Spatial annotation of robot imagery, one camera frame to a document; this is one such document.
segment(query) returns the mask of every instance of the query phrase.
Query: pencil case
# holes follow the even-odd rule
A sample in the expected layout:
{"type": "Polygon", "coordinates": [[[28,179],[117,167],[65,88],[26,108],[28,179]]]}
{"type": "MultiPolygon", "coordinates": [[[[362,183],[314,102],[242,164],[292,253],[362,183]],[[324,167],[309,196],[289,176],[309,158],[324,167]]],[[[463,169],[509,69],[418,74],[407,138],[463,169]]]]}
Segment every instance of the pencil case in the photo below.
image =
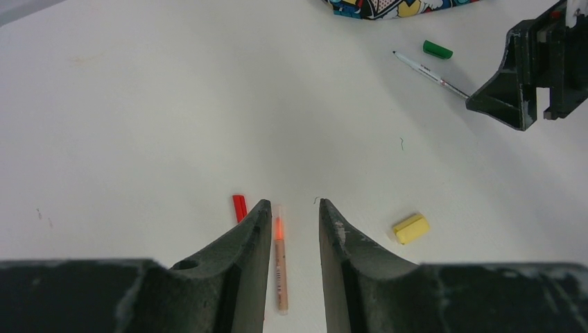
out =
{"type": "Polygon", "coordinates": [[[323,0],[335,15],[354,19],[398,19],[478,0],[323,0]]]}

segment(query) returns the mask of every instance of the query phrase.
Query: white marker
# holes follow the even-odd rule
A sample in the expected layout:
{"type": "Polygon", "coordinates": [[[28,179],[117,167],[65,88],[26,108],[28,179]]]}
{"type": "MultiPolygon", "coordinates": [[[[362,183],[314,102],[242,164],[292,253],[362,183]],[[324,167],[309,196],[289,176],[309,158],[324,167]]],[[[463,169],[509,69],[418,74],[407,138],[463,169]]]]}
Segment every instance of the white marker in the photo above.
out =
{"type": "Polygon", "coordinates": [[[396,51],[394,51],[393,53],[396,56],[396,58],[400,59],[400,61],[407,64],[408,66],[410,66],[410,68],[414,69],[415,71],[418,71],[421,75],[427,77],[429,80],[437,83],[438,85],[446,87],[447,89],[449,89],[452,92],[456,93],[457,95],[463,97],[464,99],[469,98],[469,96],[466,93],[462,92],[461,90],[459,90],[458,88],[453,86],[451,83],[447,82],[446,80],[443,80],[443,78],[441,78],[441,76],[433,73],[430,69],[426,68],[425,66],[419,64],[418,62],[414,62],[414,61],[408,59],[406,56],[404,56],[396,51]]]}

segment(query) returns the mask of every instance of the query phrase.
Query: table surface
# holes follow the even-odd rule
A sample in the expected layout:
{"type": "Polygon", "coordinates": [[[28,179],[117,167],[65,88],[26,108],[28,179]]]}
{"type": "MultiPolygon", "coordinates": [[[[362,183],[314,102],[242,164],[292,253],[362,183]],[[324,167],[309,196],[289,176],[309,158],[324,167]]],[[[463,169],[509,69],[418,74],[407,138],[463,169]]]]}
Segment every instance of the table surface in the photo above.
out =
{"type": "Polygon", "coordinates": [[[552,4],[364,22],[321,0],[70,0],[2,26],[0,257],[170,266],[234,225],[232,194],[266,198],[286,210],[290,311],[270,269],[265,332],[326,332],[316,197],[413,262],[588,264],[587,106],[520,133],[392,56],[472,93],[552,4]],[[414,212],[431,231],[389,240],[414,212]]]}

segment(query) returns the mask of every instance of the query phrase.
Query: comic print fabric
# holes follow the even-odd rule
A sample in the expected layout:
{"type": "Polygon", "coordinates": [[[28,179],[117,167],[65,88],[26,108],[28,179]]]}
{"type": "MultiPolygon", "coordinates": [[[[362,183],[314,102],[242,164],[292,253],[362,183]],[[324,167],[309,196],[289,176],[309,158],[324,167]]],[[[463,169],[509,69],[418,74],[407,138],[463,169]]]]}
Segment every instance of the comic print fabric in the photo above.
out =
{"type": "Polygon", "coordinates": [[[457,7],[478,0],[323,0],[335,15],[355,19],[396,19],[457,7]]]}

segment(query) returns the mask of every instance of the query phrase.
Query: colorful pouch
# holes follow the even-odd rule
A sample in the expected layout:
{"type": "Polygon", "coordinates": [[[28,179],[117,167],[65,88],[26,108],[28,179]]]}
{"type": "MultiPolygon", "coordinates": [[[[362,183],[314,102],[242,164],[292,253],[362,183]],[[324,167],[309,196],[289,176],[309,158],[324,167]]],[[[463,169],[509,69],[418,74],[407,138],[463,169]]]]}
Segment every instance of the colorful pouch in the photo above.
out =
{"type": "Polygon", "coordinates": [[[478,0],[323,0],[335,15],[354,19],[397,19],[453,8],[478,0]]]}

